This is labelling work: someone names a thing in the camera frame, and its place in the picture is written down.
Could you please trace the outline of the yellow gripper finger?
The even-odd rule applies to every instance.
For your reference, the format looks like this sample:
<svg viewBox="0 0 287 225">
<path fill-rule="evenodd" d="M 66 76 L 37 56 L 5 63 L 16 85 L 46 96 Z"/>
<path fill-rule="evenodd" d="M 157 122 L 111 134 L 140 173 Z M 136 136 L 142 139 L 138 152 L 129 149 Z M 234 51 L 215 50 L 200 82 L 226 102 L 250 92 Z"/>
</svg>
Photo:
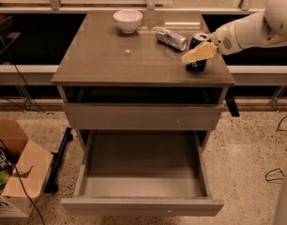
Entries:
<svg viewBox="0 0 287 225">
<path fill-rule="evenodd" d="M 213 42 L 202 42 L 194 49 L 182 55 L 181 61 L 184 64 L 195 63 L 209 58 L 213 58 L 218 51 L 218 47 Z"/>
</svg>

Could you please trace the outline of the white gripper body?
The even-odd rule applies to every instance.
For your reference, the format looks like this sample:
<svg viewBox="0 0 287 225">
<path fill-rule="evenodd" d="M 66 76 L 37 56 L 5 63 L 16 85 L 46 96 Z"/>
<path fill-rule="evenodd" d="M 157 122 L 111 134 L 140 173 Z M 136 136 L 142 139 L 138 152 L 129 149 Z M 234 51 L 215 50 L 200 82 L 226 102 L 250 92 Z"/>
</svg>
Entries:
<svg viewBox="0 0 287 225">
<path fill-rule="evenodd" d="M 242 51 L 237 42 L 233 24 L 224 24 L 219 27 L 215 32 L 210 34 L 210 38 L 218 46 L 218 53 L 220 54 L 230 55 Z"/>
</svg>

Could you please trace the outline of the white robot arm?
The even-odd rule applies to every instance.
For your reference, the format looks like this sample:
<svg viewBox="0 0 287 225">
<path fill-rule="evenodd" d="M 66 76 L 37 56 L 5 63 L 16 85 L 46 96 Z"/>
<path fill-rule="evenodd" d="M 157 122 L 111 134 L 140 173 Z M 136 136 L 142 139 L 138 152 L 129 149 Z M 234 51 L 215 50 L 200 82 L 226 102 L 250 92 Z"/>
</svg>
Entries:
<svg viewBox="0 0 287 225">
<path fill-rule="evenodd" d="M 225 23 L 182 56 L 184 64 L 229 55 L 243 50 L 287 46 L 287 0 L 269 0 L 263 11 Z"/>
</svg>

